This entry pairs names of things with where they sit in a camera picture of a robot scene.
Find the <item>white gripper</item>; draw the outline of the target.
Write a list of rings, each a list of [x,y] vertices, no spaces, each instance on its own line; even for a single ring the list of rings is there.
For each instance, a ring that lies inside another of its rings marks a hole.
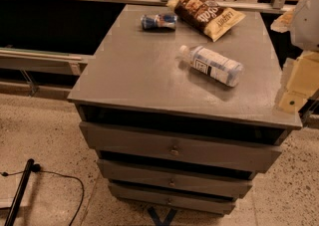
[[[270,25],[272,31],[290,31],[291,43],[304,50],[295,60],[287,58],[277,94],[277,107],[297,113],[319,89],[319,0],[299,0]]]

